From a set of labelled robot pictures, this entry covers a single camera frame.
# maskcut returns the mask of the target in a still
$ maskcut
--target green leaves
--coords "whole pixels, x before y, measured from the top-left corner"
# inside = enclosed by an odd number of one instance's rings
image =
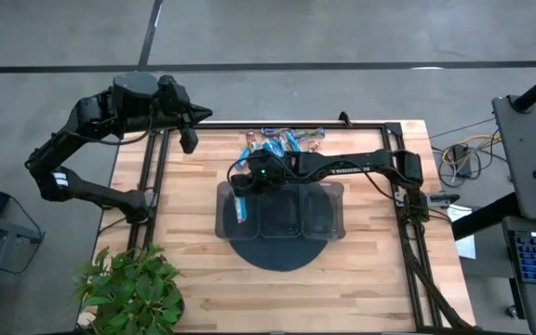
[[[177,316],[179,316],[179,314],[175,313],[174,311],[166,310],[163,312],[163,319],[170,324],[177,322]]]
[[[174,306],[179,300],[181,300],[181,293],[176,288],[171,287],[167,297],[163,299],[163,308]]]
[[[136,292],[142,298],[143,300],[149,302],[149,292],[150,292],[150,286],[152,284],[152,280],[148,275],[143,275],[138,279],[138,284],[136,284]]]
[[[128,316],[127,313],[122,313],[116,315],[114,318],[109,320],[109,326],[119,328],[127,322]]]
[[[138,271],[135,267],[127,267],[124,269],[124,272],[129,279],[136,279],[138,277]]]
[[[160,300],[160,297],[163,295],[164,285],[165,283],[163,283],[163,279],[160,276],[154,278],[154,284],[150,288],[150,294],[148,295],[150,302],[158,302]]]
[[[92,327],[99,335],[172,335],[182,299],[173,278],[179,271],[161,247],[149,246],[137,258],[122,252],[107,261],[101,250],[92,265],[78,269],[76,297],[83,307],[96,306]]]
[[[121,300],[124,302],[127,302],[129,298],[131,298],[132,295],[134,295],[134,291],[136,290],[136,284],[131,280],[126,280],[121,284],[121,288],[119,290],[119,294],[121,295]]]
[[[126,324],[126,335],[136,335],[138,333],[138,326],[133,320],[129,320]]]
[[[105,297],[90,297],[84,300],[84,303],[82,303],[82,306],[84,307],[97,306],[97,305],[102,305],[104,303],[111,303],[111,299],[105,298]]]
[[[152,325],[146,330],[146,335],[160,335],[160,332],[158,332],[156,325]]]
[[[94,263],[97,264],[99,269],[101,270],[103,269],[104,259],[107,258],[108,255],[109,255],[109,247],[101,250],[99,254],[97,255],[97,257],[94,259]]]

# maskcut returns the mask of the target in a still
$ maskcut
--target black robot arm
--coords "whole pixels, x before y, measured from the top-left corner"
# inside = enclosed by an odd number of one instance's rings
[[[249,173],[230,176],[235,196],[264,194],[277,191],[287,183],[305,184],[332,175],[376,172],[407,191],[400,201],[411,220],[429,220],[427,198],[420,190],[423,174],[418,154],[380,149],[372,153],[332,156],[285,152],[278,157],[261,149],[246,159]]]
[[[110,143],[102,139],[111,134],[123,139],[125,133],[136,131],[178,129],[181,147],[190,154],[197,145],[194,126],[211,115],[209,109],[190,103],[185,88],[170,75],[161,76],[157,82],[151,74],[121,74],[108,89],[79,100],[65,126],[51,134],[25,166],[46,200],[82,199],[119,208],[129,223],[143,222],[149,218],[150,206],[144,192],[119,192],[82,181],[61,164],[88,142],[127,144],[129,141]]]

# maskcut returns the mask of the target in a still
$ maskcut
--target white paper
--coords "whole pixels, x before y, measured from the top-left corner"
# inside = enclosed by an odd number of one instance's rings
[[[462,206],[450,205],[448,208],[448,216],[452,222],[460,219],[461,217],[467,216],[472,212],[472,209]],[[470,235],[456,241],[456,249],[458,249],[459,256],[474,260],[476,258],[475,237]]]

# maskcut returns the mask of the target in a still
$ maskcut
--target wooden table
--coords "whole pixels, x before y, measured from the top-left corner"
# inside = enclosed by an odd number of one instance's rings
[[[422,158],[422,190],[438,192],[425,123],[401,123],[407,149]],[[226,169],[245,147],[244,132],[198,130],[199,144],[189,155],[181,151],[179,133],[171,135],[153,243],[166,249],[167,259],[183,274],[176,282],[186,307],[175,330],[414,330],[393,205],[363,175],[329,177],[345,188],[347,235],[328,243],[313,262],[299,270],[281,273],[256,268],[214,235],[216,187],[225,181]],[[146,141],[141,141],[121,147],[113,188],[127,191],[137,187],[145,146]],[[378,131],[327,130],[319,152],[350,154],[379,148],[382,136]],[[373,174],[373,178],[389,192],[383,176]],[[108,211],[101,227],[121,217],[118,210]],[[95,254],[107,246],[112,252],[124,251],[128,232],[126,223],[107,230],[99,238]],[[425,238],[435,283],[461,317],[474,324],[449,224],[431,219],[426,223]],[[420,296],[426,320],[430,320],[422,287]]]

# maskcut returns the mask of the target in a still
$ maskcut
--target plastic container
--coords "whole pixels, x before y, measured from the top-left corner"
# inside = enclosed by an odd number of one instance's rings
[[[337,240],[346,235],[342,217],[344,186],[339,182],[314,182],[303,187],[303,236]]]
[[[227,181],[217,186],[216,225],[217,237],[228,240],[250,240],[260,233],[259,196],[246,196],[246,212],[248,217],[243,222],[237,221],[235,195]]]
[[[302,234],[302,190],[287,184],[277,192],[262,194],[260,234],[272,238],[292,238]]]

